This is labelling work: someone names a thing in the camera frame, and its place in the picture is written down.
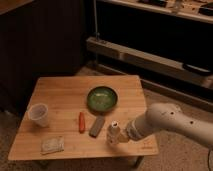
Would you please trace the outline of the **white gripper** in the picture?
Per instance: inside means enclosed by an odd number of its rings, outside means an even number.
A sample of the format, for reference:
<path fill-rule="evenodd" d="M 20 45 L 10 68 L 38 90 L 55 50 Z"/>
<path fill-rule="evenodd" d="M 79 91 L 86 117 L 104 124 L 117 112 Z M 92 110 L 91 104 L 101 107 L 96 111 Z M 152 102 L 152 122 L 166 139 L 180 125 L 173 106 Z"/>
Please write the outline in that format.
<path fill-rule="evenodd" d="M 140 139 L 140 134 L 137 131 L 133 121 L 129 122 L 127 126 L 120 131 L 118 135 L 118 140 L 121 143 L 126 143 L 130 140 L 138 141 L 139 139 Z"/>

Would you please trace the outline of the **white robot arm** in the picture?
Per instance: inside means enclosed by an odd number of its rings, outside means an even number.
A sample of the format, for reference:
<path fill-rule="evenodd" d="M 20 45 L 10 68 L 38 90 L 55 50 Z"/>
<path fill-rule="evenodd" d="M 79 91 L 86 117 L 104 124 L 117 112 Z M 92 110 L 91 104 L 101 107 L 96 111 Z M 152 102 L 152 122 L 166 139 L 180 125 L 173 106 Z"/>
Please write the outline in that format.
<path fill-rule="evenodd" d="M 121 131 L 121 141 L 140 141 L 162 130 L 179 133 L 213 150 L 213 124 L 184 115 L 173 103 L 150 105 Z"/>

